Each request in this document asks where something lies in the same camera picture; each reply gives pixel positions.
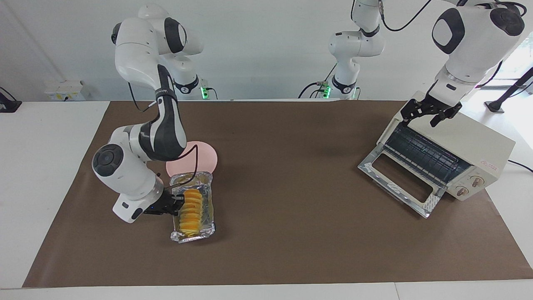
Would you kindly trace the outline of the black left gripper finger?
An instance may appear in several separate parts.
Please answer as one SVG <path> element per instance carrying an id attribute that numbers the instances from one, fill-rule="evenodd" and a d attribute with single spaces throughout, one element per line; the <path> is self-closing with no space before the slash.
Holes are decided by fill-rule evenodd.
<path id="1" fill-rule="evenodd" d="M 434 118 L 430 121 L 430 125 L 434 128 L 436 127 L 441 121 L 444 121 L 446 119 L 454 118 L 455 115 L 459 111 L 459 106 L 448 108 L 447 110 L 443 110 L 438 112 Z"/>
<path id="2" fill-rule="evenodd" d="M 409 100 L 401 109 L 401 116 L 404 122 L 410 122 L 411 120 L 418 118 L 420 115 L 419 112 L 419 102 L 417 100 Z"/>

